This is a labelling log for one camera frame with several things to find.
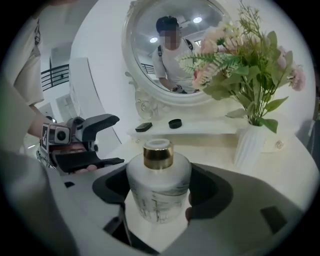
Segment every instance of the dressing table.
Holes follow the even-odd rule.
[[[159,17],[174,15],[174,13],[166,13],[168,10],[172,10],[172,12],[174,10],[169,2],[167,0],[154,2],[150,0],[134,1],[130,4],[126,14],[122,31],[122,52],[127,70],[123,71],[123,76],[129,77],[130,84],[126,85],[127,91],[123,93],[123,97],[127,97],[130,91],[129,94],[133,98],[130,100],[131,105],[128,114],[117,113],[117,109],[123,105],[122,102],[126,101],[125,98],[120,98],[118,105],[114,103],[114,108],[106,107],[109,104],[106,100],[108,97],[107,92],[112,93],[112,90],[105,91],[106,83],[101,76],[96,75],[98,72],[96,68],[102,63],[102,60],[104,62],[107,61],[108,55],[102,52],[100,59],[97,56],[95,58],[86,56],[88,57],[97,99],[101,102],[105,112],[119,116],[119,125],[122,126],[121,129],[117,128],[117,126],[114,128],[114,132],[121,138],[121,145],[117,146],[104,158],[122,158],[127,163],[133,157],[142,153],[143,144],[148,139],[166,138],[174,144],[175,152],[186,156],[193,164],[228,181],[233,187],[235,199],[231,202],[230,208],[216,218],[195,220],[195,222],[201,222],[198,224],[203,241],[192,241],[184,236],[184,230],[188,226],[184,213],[171,223],[151,224],[139,215],[130,192],[125,201],[128,228],[150,247],[158,252],[168,254],[172,252],[169,246],[174,241],[180,245],[192,243],[195,249],[190,252],[191,255],[196,252],[201,253],[202,243],[211,244],[212,251],[210,253],[217,255],[244,254],[245,252],[250,252],[254,255],[258,252],[265,252],[265,250],[271,249],[277,243],[280,243],[292,231],[308,210],[319,186],[319,170],[307,151],[304,145],[305,142],[301,142],[297,137],[297,135],[309,133],[310,126],[305,124],[312,119],[314,107],[312,100],[315,97],[315,80],[307,45],[296,34],[296,28],[293,27],[290,21],[282,18],[282,12],[275,6],[262,1],[252,3],[254,7],[261,11],[264,20],[263,29],[268,31],[276,30],[276,32],[278,30],[279,33],[277,32],[277,34],[289,35],[290,38],[295,39],[292,40],[294,43],[291,45],[291,42],[286,40],[289,37],[279,36],[279,40],[283,45],[290,45],[290,48],[297,53],[297,61],[303,64],[306,76],[310,79],[307,82],[305,91],[300,95],[289,92],[285,88],[279,90],[277,97],[289,95],[289,99],[286,105],[281,106],[276,113],[272,114],[276,116],[276,119],[280,120],[278,133],[270,133],[268,135],[254,170],[240,173],[234,165],[234,156],[239,139],[239,131],[245,128],[247,123],[243,119],[225,117],[226,113],[238,108],[237,103],[232,100],[215,101],[202,92],[193,94],[170,92],[161,88],[158,82],[154,83],[155,78],[152,76],[154,74],[148,74],[142,67],[142,64],[146,64],[143,63],[146,61],[145,58],[151,61],[150,54],[157,48],[157,45],[150,46],[142,43],[142,40],[151,38],[152,34],[156,36],[155,23]],[[192,2],[195,6],[190,7],[190,9],[193,10],[198,5],[200,10],[203,10],[203,6],[206,6],[218,18],[214,21],[211,20],[213,23],[208,23],[207,27],[203,27],[202,30],[194,27],[194,31],[185,32],[184,36],[189,36],[190,40],[201,39],[206,28],[216,26],[222,19],[232,22],[238,18],[236,11],[238,1],[197,0]],[[106,6],[103,0],[100,0],[91,10],[87,19]],[[183,6],[187,6],[186,3],[179,7],[176,6],[176,10],[183,10]],[[82,26],[88,27],[86,20]],[[304,107],[298,111],[297,102],[300,101]],[[134,116],[137,117],[135,122],[132,121],[131,115],[133,108],[136,109],[138,114]],[[130,122],[126,121],[126,115],[128,115]],[[171,130],[168,122],[176,118],[182,120],[182,127]],[[135,127],[145,122],[152,122],[153,127],[143,133],[135,132]],[[265,189],[264,186],[268,187],[272,193]],[[280,212],[287,223],[278,232],[273,233],[272,228],[264,223],[265,220],[262,217],[261,219],[242,221],[241,216],[237,216],[237,214],[244,214],[241,211],[242,208],[257,207],[258,209],[260,204],[264,204],[264,207],[266,205],[272,207],[275,202],[271,203],[272,200],[270,198],[282,205]],[[184,209],[189,206],[190,204],[186,201]],[[225,229],[220,223],[227,220],[230,221],[230,228]]]

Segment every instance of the white bottle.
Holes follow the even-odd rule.
[[[130,188],[143,218],[154,224],[174,220],[181,213],[190,184],[191,164],[174,153],[168,139],[152,139],[143,154],[127,165]]]

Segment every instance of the black cap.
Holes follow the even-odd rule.
[[[155,27],[160,34],[161,31],[176,30],[177,27],[179,28],[179,23],[175,17],[164,16],[157,20]]]
[[[169,122],[169,127],[170,127],[171,129],[177,129],[177,128],[181,127],[181,126],[182,126],[182,121],[181,121],[181,119],[173,119],[173,120],[171,120],[171,121]]]

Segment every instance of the white vase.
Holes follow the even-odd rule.
[[[266,140],[266,128],[249,124],[239,136],[234,165],[242,174],[252,174]]]

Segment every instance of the mirror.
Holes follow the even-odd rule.
[[[207,0],[163,0],[142,9],[132,31],[132,50],[144,74],[163,90],[193,94],[193,75],[177,57],[196,53],[209,27],[217,27],[223,12]]]

